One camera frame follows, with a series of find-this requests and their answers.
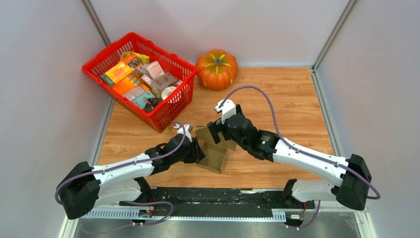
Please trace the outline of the brown cardboard box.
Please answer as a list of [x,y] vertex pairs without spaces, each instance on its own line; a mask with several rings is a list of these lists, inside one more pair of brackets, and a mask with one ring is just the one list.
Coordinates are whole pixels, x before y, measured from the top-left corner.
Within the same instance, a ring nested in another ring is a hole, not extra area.
[[220,142],[215,144],[210,130],[204,126],[196,129],[196,138],[205,157],[198,162],[198,166],[214,173],[222,173],[228,150],[236,151],[237,144],[232,140],[224,140],[221,132],[218,133]]

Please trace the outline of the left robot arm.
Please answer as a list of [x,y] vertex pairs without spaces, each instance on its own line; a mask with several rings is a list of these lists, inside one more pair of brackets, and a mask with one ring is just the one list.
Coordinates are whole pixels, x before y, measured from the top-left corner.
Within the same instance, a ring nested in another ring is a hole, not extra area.
[[132,159],[104,166],[76,164],[57,186],[56,195],[70,220],[115,202],[144,206],[152,197],[145,177],[167,171],[178,162],[198,163],[204,158],[197,138],[177,134]]

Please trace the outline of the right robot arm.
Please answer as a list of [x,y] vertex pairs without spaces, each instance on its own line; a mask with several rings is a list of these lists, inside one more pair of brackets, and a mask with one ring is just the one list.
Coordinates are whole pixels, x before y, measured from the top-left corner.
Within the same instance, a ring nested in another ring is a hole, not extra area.
[[365,209],[372,176],[362,156],[352,154],[345,158],[300,146],[274,132],[257,129],[242,114],[209,122],[207,127],[216,144],[223,139],[233,141],[256,159],[289,164],[322,177],[288,180],[282,194],[286,206],[294,208],[301,202],[337,200],[353,210]]

